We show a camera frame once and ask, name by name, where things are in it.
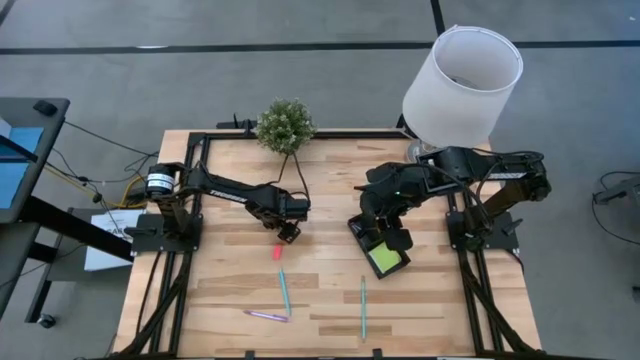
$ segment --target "yellow cable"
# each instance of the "yellow cable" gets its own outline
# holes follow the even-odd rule
[[[83,191],[84,193],[86,193],[88,196],[91,197],[91,199],[93,199],[93,196],[95,195],[95,193],[89,189],[87,189],[84,186],[81,186],[80,184],[76,183],[75,181],[72,181],[71,179],[69,179],[68,177],[64,176],[63,174],[59,173],[57,170],[50,168],[49,166],[45,166],[44,168],[45,170],[47,170],[49,173],[53,174],[54,176],[57,176],[58,178],[68,182],[69,184],[73,185],[75,188],[77,188],[80,191]],[[132,208],[141,208],[141,207],[145,207],[146,203],[142,203],[142,204],[136,204],[136,205],[131,205],[131,206],[127,206],[127,204],[124,203],[124,201],[127,198],[127,195],[129,194],[129,191],[131,190],[131,186],[133,186],[133,184],[135,184],[136,182],[142,180],[141,177],[137,177],[135,179],[133,179],[131,182],[129,182],[129,184],[127,185],[127,188],[122,196],[122,200],[120,200],[119,204],[114,204],[111,201],[108,200],[104,200],[104,202],[107,205],[116,207],[116,208],[128,208],[128,209],[132,209]]]

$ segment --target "green sticky note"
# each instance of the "green sticky note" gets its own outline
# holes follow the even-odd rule
[[[389,250],[384,242],[369,251],[369,256],[371,256],[382,273],[386,273],[402,261],[400,254],[397,251]]]

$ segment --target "black desk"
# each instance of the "black desk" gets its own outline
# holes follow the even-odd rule
[[[51,116],[46,116],[34,110],[33,106],[39,100],[45,100],[54,105],[57,111]],[[68,108],[69,100],[67,99],[0,98],[0,116],[12,127],[44,129],[34,151],[38,157],[37,161],[29,163],[11,207],[0,209],[0,284],[10,281],[0,287],[0,316],[4,313],[27,257],[53,263],[56,256],[65,254],[64,250],[58,253],[60,241],[54,247],[35,242],[41,225],[108,254],[133,261],[131,244],[127,241],[31,195],[64,124]],[[45,271],[47,273],[44,276],[45,280],[48,272],[49,266]],[[40,299],[42,303],[44,302],[49,285],[50,283],[44,290],[38,289],[36,300]],[[30,311],[27,321],[35,322],[37,316],[39,312],[35,314]]]

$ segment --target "pink eraser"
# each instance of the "pink eraser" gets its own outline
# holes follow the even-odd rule
[[[276,245],[273,248],[273,260],[280,260],[280,256],[282,255],[282,244]]]

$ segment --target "teal marker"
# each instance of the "teal marker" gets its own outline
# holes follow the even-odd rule
[[[287,308],[287,315],[291,316],[291,304],[289,304],[289,294],[287,294],[287,282],[284,281],[284,271],[280,268],[280,287],[282,288],[282,297],[284,298],[284,306]]]
[[[364,276],[360,280],[360,303],[362,305],[362,342],[367,338],[367,285]]]

